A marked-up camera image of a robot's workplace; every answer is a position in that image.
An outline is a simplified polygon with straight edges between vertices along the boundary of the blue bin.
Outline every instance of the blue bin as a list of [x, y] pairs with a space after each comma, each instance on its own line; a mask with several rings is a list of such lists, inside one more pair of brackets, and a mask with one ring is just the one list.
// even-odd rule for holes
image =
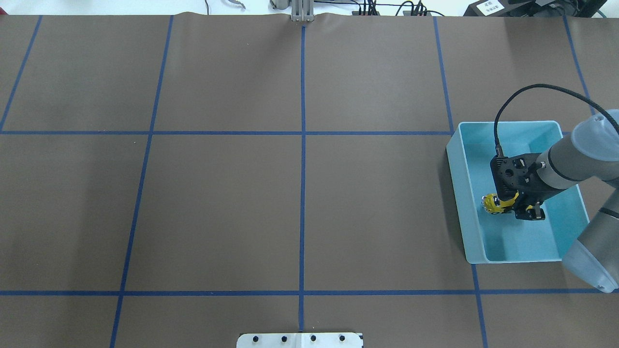
[[[555, 121], [500, 122], [505, 156], [543, 152], [563, 137]], [[482, 196], [495, 193], [490, 160], [496, 154], [492, 122], [463, 122], [447, 145], [462, 239], [468, 262], [561, 261], [589, 223], [578, 186], [548, 199], [544, 221], [491, 215]]]

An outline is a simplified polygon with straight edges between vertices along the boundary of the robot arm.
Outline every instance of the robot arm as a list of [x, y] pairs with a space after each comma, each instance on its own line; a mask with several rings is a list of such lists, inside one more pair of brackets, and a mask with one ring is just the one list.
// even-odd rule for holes
[[[499, 111], [520, 92], [535, 88], [561, 87], [532, 85], [516, 92]], [[541, 154], [505, 157], [495, 128], [496, 153], [490, 162], [497, 194], [488, 195], [483, 204], [488, 212], [514, 212], [517, 219], [544, 220], [540, 205], [544, 200], [596, 176], [615, 188], [581, 236], [563, 257], [564, 266], [591, 286], [612, 292], [619, 283], [619, 110], [606, 112], [599, 105], [575, 92], [566, 92], [586, 101], [600, 113], [578, 124], [574, 131]]]

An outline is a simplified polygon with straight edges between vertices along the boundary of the white floor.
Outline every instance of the white floor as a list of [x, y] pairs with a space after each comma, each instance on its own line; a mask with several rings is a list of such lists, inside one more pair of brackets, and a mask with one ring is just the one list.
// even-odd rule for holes
[[[208, 0], [211, 14], [271, 14], [290, 13], [290, 8], [279, 11], [271, 9], [269, 0], [241, 0], [246, 9], [228, 0]], [[378, 0], [378, 3], [399, 3], [400, 0]], [[444, 15], [460, 16], [474, 0], [424, 0], [430, 10]], [[204, 0], [0, 0], [9, 14], [59, 14], [59, 15], [123, 15], [123, 14], [178, 14], [181, 12], [206, 13]], [[314, 13], [331, 12], [350, 14], [355, 6], [337, 4], [316, 4]], [[379, 6], [382, 15], [394, 15], [397, 7]], [[608, 0], [602, 7], [608, 17], [619, 17], [619, 0]]]

